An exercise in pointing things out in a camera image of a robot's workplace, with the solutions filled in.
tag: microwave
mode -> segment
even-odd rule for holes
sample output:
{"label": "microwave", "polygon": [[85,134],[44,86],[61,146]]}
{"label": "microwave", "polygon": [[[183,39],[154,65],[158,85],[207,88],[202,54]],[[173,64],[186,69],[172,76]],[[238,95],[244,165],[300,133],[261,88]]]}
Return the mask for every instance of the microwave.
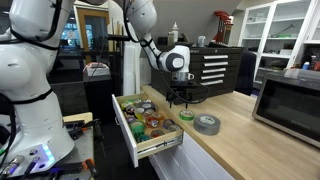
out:
{"label": "microwave", "polygon": [[252,115],[320,148],[320,72],[266,74]]}

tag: open drawer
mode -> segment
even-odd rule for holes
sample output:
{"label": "open drawer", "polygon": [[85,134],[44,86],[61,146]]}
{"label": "open drawer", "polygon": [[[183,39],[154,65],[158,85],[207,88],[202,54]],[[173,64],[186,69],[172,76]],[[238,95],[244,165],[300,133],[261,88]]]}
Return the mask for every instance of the open drawer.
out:
{"label": "open drawer", "polygon": [[[152,155],[159,151],[181,144],[182,137],[183,137],[183,130],[179,129],[173,132],[165,131],[165,134],[162,136],[137,143],[137,141],[133,136],[133,133],[131,132],[129,124],[127,123],[124,113],[120,107],[120,104],[127,100],[139,99],[139,98],[148,99],[145,94],[136,94],[131,96],[120,96],[120,97],[115,97],[114,94],[112,95],[112,104],[117,116],[116,123],[121,127],[134,167],[139,166],[138,160],[141,158],[144,158],[146,156]],[[165,118],[170,118],[167,116],[165,112],[161,111],[161,107],[159,108],[159,112]]]}

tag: chair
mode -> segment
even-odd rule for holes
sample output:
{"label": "chair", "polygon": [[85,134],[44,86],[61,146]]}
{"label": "chair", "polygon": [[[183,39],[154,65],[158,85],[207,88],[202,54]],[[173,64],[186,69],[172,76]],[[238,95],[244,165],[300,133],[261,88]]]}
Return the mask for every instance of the chair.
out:
{"label": "chair", "polygon": [[235,91],[248,96],[253,90],[254,70],[256,67],[257,56],[253,52],[245,51],[242,54],[240,68],[235,86]]}

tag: drawer handle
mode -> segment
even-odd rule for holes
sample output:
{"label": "drawer handle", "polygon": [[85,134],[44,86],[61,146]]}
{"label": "drawer handle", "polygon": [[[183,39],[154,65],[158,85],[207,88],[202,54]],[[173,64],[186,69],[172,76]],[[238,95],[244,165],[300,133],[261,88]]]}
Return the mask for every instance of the drawer handle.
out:
{"label": "drawer handle", "polygon": [[116,121],[116,124],[117,124],[118,126],[120,126],[121,123],[120,123],[120,121],[119,121],[118,118],[119,118],[119,117],[115,117],[114,120]]}
{"label": "drawer handle", "polygon": [[228,59],[228,55],[203,56],[204,59]]}
{"label": "drawer handle", "polygon": [[212,76],[201,76],[201,79],[214,79],[214,78],[220,78],[220,77],[224,77],[224,74],[217,74],[217,75],[212,75]]}
{"label": "drawer handle", "polygon": [[209,70],[203,70],[203,73],[214,73],[214,72],[223,72],[227,71],[227,68],[219,68],[219,69],[209,69]]}
{"label": "drawer handle", "polygon": [[205,67],[208,67],[208,66],[225,66],[225,65],[228,65],[228,64],[229,64],[228,62],[204,63],[204,66]]}
{"label": "drawer handle", "polygon": [[205,82],[205,83],[201,83],[201,85],[208,86],[208,85],[221,84],[221,83],[223,83],[223,80]]}

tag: wooden countertop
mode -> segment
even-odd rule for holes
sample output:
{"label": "wooden countertop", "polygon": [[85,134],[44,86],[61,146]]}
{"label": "wooden countertop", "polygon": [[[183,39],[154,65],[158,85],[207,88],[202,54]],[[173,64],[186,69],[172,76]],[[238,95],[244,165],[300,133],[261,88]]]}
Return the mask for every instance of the wooden countertop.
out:
{"label": "wooden countertop", "polygon": [[195,131],[193,121],[178,120],[184,104],[170,109],[162,94],[142,89],[235,179],[320,179],[320,149],[255,120],[255,98],[233,92],[189,105],[195,114],[221,120],[220,132],[206,136]]}

